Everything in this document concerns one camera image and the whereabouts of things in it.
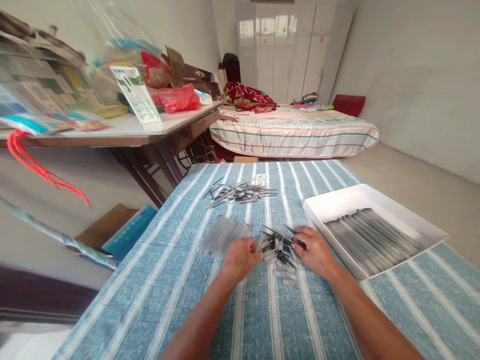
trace white wardrobe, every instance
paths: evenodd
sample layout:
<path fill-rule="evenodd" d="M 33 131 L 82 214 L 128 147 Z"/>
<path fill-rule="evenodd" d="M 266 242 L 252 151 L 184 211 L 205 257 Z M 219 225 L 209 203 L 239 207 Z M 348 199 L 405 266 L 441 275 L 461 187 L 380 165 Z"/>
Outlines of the white wardrobe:
<path fill-rule="evenodd" d="M 236 2 L 242 83 L 279 104 L 312 92 L 328 104 L 354 11 L 353 0 Z"/>

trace white tray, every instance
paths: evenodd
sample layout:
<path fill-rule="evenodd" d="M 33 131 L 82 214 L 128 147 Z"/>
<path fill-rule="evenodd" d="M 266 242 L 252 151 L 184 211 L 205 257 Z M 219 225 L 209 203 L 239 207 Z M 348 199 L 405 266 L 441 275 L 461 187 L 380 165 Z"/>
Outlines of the white tray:
<path fill-rule="evenodd" d="M 355 185 L 306 199 L 303 202 L 303 209 L 358 281 L 373 276 L 369 276 L 362 270 L 324 223 L 336 220 L 346 214 L 354 214 L 357 209 L 364 208 L 372 208 L 378 215 L 412 237 L 422 248 L 419 254 L 449 237 L 446 232 L 366 184 Z"/>

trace red plastic bag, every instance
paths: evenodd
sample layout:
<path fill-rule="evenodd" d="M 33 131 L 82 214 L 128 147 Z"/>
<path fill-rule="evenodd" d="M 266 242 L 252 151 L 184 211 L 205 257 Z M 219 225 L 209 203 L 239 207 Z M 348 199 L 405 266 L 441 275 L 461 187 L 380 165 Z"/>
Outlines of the red plastic bag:
<path fill-rule="evenodd" d="M 202 107 L 202 104 L 194 90 L 192 84 L 173 89 L 163 88 L 159 89 L 151 98 L 155 105 L 163 105 L 167 114 L 197 110 Z"/>

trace red floral blanket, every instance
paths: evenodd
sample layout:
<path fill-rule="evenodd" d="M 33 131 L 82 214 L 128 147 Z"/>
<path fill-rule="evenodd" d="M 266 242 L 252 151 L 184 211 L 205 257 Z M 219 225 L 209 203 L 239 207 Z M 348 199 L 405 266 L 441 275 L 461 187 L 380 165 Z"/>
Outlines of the red floral blanket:
<path fill-rule="evenodd" d="M 241 110 L 255 110 L 259 113 L 274 111 L 278 106 L 270 96 L 263 91 L 232 81 L 223 89 L 223 103 L 235 105 Z"/>

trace tiled floor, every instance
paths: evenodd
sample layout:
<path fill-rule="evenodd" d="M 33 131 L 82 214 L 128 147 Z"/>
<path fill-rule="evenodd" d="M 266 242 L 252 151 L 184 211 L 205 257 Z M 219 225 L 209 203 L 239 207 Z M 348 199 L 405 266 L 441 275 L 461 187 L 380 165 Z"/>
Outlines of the tiled floor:
<path fill-rule="evenodd" d="M 383 143 L 343 160 L 370 186 L 450 235 L 446 241 L 480 269 L 480 185 Z"/>
<path fill-rule="evenodd" d="M 38 327 L 41 333 L 0 332 L 0 360 L 50 360 L 73 328 L 50 324 Z"/>

